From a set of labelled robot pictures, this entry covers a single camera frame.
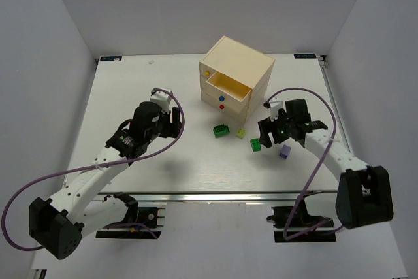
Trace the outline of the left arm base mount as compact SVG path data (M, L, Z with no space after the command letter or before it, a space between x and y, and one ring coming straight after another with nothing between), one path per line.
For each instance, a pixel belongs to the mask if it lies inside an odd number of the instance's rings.
M165 206L140 204L137 219L124 226L104 228L96 232L97 239L157 240L165 224Z

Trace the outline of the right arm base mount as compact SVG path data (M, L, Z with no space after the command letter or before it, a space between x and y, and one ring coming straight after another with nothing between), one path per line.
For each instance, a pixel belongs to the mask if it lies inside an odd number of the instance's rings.
M336 242L334 222L332 220L321 227L317 227L313 231L308 231L298 237L292 238L291 240L285 240L283 232L287 219L291 213L291 209L292 206L275 206L272 207L271 215L266 217L266 221L273 225L275 243L290 244ZM308 229L324 219L325 218L321 216L312 216L308 214L307 210L300 205L291 220L287 230L287 236L290 237L295 233Z

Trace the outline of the yellow knob drawer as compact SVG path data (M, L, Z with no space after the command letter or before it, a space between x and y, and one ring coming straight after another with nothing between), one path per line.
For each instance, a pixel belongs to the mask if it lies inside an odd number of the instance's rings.
M216 70L214 70L213 68L211 68L207 64L205 64L203 62L199 63L200 76L203 77L205 80L210 78L215 72L216 72Z

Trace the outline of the dark green square lego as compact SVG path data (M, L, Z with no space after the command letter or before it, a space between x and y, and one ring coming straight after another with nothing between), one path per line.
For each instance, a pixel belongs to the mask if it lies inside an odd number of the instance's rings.
M259 139L251 139L250 140L251 149L253 152L260 152L261 151L261 143L259 142Z

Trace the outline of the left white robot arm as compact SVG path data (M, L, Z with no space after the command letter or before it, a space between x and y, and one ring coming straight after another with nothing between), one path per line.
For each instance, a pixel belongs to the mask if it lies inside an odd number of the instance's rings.
M138 202L124 192L107 195L97 206L90 202L111 181L145 156L158 137L177 140L184 129L180 106L145 101L106 141L92 169L80 174L47 198L29 206L29 234L56 259L70 256L87 235L104 227L138 224Z

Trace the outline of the cream drawer cabinet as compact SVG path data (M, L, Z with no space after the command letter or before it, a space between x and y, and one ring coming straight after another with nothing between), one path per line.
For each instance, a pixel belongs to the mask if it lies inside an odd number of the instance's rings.
M275 59L234 39L223 36L200 62L252 89L248 101L247 121L264 99ZM200 76L199 81L201 95L207 95L205 89L207 80Z

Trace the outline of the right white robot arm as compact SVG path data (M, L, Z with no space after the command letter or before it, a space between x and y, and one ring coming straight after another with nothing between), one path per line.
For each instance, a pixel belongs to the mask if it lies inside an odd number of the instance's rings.
M301 198L310 216L338 220L353 229L393 219L389 174L382 166L372 167L334 140L321 121L313 121L304 99L265 103L270 116L259 125L260 143L270 148L293 139L315 155L337 179L338 190L328 195L306 191Z

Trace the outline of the blue knob drawer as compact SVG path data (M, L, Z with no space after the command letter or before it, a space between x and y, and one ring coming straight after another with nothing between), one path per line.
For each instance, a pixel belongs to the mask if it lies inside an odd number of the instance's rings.
M219 72L205 82L205 89L207 95L236 112L246 106L252 93L250 87Z

